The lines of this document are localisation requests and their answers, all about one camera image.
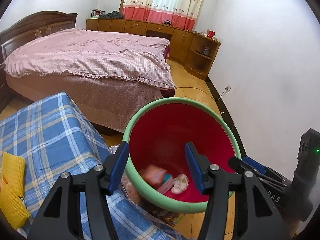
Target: blue checkered cloth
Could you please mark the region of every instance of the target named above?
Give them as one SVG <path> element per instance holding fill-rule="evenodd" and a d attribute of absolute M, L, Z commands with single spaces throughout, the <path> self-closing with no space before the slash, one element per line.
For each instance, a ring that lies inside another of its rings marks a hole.
<path fill-rule="evenodd" d="M 64 171 L 89 171 L 110 154 L 101 135 L 66 93 L 42 99 L 0 122 L 0 151 L 26 160 L 25 203 L 30 223 Z M 117 190 L 107 202 L 119 239 L 164 240 L 185 237 L 135 206 Z M 90 239 L 85 194 L 80 194 L 84 238 Z M 28 232 L 30 225 L 24 229 Z"/>

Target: electrical outlet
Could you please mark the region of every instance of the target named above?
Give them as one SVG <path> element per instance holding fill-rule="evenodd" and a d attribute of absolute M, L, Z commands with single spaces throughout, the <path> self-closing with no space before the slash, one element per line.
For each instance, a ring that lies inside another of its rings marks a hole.
<path fill-rule="evenodd" d="M 227 91 L 227 93 L 230 91 L 230 89 L 231 89 L 231 86 L 230 86 L 230 85 L 227 85 L 226 88 L 225 88 L 225 90 Z"/>

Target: pink package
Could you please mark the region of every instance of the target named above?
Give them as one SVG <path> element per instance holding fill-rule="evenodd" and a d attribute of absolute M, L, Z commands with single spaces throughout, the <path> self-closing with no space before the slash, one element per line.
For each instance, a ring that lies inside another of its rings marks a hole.
<path fill-rule="evenodd" d="M 170 175 L 170 178 L 167 179 L 157 191 L 161 194 L 165 194 L 173 186 L 173 177 Z"/>

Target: plaid fabric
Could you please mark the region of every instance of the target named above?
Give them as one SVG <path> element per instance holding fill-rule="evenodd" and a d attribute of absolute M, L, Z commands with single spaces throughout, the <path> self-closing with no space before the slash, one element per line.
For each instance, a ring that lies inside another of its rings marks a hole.
<path fill-rule="evenodd" d="M 101 135 L 64 92 L 4 119 L 0 133 L 0 151 L 26 160 L 25 203 L 32 218 L 62 172 L 87 172 L 110 154 Z M 120 239 L 185 239 L 173 229 L 160 230 L 148 221 L 120 190 L 107 196 L 107 201 Z M 84 193 L 80 210 L 85 239 L 90 239 Z"/>
<path fill-rule="evenodd" d="M 5 71 L 13 77 L 110 77 L 172 89 L 175 84 L 164 60 L 168 45 L 167 39 L 157 37 L 68 29 L 19 47 L 6 58 Z"/>

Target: clothes pile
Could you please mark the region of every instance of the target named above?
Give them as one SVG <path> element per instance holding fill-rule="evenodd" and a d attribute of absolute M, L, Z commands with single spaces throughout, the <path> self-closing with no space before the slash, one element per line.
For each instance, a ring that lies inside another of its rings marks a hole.
<path fill-rule="evenodd" d="M 100 15 L 98 19 L 124 19 L 124 15 L 118 11 L 113 11 L 112 13 Z"/>

